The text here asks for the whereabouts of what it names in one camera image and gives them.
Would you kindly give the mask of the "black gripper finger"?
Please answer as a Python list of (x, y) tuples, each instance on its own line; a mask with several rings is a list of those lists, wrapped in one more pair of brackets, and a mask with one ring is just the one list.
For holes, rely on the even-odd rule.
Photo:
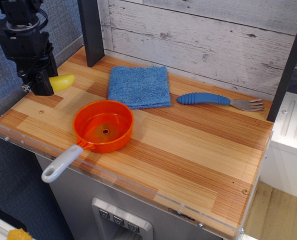
[(47, 55), (47, 66), (46, 66), (46, 71), (49, 77), (56, 77), (58, 76), (58, 70), (57, 70), (57, 65), (56, 61), (53, 55), (52, 51), (47, 51), (45, 53)]
[(54, 94), (48, 72), (45, 69), (38, 70), (31, 75), (30, 89), (36, 96), (52, 96)]

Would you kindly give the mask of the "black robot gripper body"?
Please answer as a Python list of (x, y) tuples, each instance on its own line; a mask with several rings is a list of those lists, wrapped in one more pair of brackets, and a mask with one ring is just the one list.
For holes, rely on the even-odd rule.
[(46, 52), (53, 52), (49, 34), (41, 31), (39, 23), (35, 18), (32, 23), (12, 25), (7, 19), (0, 19), (0, 46), (5, 57), (16, 64), (17, 76), (28, 86), (32, 74), (46, 70)]

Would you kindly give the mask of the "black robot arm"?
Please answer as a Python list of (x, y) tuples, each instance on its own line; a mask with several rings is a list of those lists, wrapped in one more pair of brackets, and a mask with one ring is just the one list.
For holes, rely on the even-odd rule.
[(44, 31), (48, 15), (41, 0), (0, 0), (0, 46), (16, 64), (23, 90), (36, 96), (54, 94), (51, 77), (58, 76), (49, 33)]

